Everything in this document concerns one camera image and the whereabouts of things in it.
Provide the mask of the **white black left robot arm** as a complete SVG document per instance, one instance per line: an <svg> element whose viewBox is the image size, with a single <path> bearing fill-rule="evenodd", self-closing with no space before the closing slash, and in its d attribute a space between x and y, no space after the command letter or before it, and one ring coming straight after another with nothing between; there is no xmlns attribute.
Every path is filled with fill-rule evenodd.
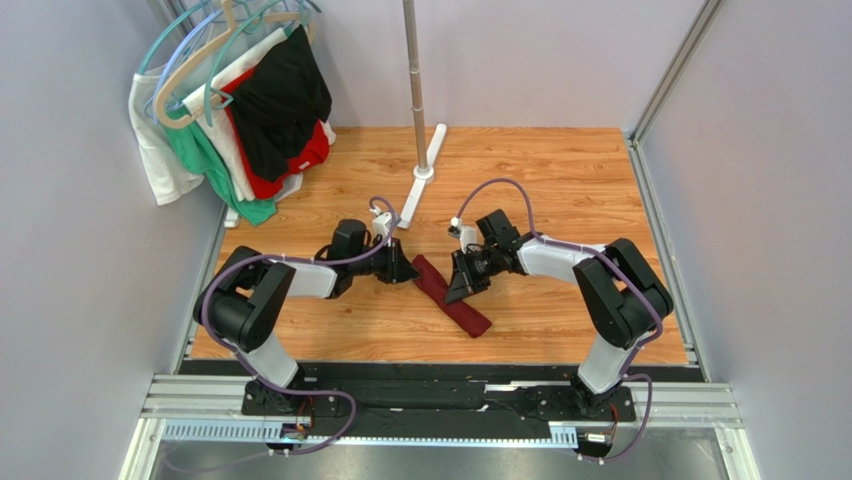
<svg viewBox="0 0 852 480"><path fill-rule="evenodd" d="M389 214L379 217L376 234L359 220L344 219L311 259L263 255L241 246L199 295L194 320L261 383L289 392L299 365L274 333L287 299L336 299L358 276L389 285L420 277L401 241L391 236L391 226Z"/></svg>

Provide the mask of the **dark red cloth napkin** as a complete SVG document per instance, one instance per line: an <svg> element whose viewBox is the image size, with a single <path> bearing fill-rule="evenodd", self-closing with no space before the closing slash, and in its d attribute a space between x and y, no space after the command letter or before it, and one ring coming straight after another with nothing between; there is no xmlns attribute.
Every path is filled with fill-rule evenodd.
<svg viewBox="0 0 852 480"><path fill-rule="evenodd" d="M417 288L470 338L481 337L493 326L486 316L463 301L445 300L449 284L427 258L417 255L412 264L419 272L419 278L414 281Z"/></svg>

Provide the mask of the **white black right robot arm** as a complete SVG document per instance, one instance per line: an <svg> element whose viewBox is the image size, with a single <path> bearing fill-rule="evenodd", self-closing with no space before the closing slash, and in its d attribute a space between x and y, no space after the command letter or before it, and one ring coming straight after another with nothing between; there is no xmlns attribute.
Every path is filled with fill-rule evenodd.
<svg viewBox="0 0 852 480"><path fill-rule="evenodd" d="M589 245L556 240L536 230L522 234L501 209L473 227L454 218L449 233L460 247L452 254L444 297L448 304L485 291L492 277L504 272L579 288L596 337L571 384L587 397L610 394L642 342L659 333L663 319L674 310L663 282L626 238Z"/></svg>

